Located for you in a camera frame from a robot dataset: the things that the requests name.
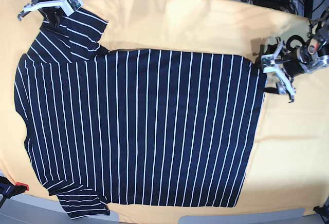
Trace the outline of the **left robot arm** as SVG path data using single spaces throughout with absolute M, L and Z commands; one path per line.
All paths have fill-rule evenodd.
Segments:
M 311 74 L 328 67 L 328 7 L 320 18 L 309 21 L 307 41 L 299 35 L 292 35 L 285 42 L 280 37 L 277 43 L 268 45 L 258 64 L 263 73 L 272 73 L 278 78 L 275 87 L 264 88 L 265 93 L 288 95 L 295 100 L 294 78 Z

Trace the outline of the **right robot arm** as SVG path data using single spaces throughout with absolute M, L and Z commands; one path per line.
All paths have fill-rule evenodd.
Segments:
M 22 20 L 33 11 L 39 11 L 44 19 L 57 27 L 64 16 L 70 16 L 84 5 L 82 0 L 32 0 L 24 6 L 17 19 Z

